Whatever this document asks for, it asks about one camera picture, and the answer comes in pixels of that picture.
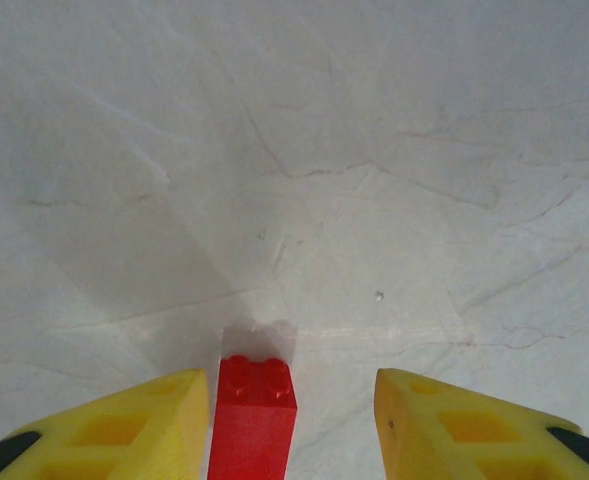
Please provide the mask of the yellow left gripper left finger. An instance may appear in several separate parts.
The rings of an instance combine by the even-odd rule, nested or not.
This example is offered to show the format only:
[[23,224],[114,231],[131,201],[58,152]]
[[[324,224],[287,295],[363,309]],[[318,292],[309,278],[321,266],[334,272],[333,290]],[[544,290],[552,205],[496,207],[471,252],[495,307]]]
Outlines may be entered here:
[[0,440],[0,479],[197,479],[208,383],[187,369],[42,418]]

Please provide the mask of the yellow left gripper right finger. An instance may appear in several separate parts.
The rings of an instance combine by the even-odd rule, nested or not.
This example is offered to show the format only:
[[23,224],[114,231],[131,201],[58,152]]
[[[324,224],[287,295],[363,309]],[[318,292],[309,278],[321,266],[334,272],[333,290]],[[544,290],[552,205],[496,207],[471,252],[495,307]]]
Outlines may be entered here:
[[589,479],[589,437],[569,420],[405,370],[376,375],[388,479]]

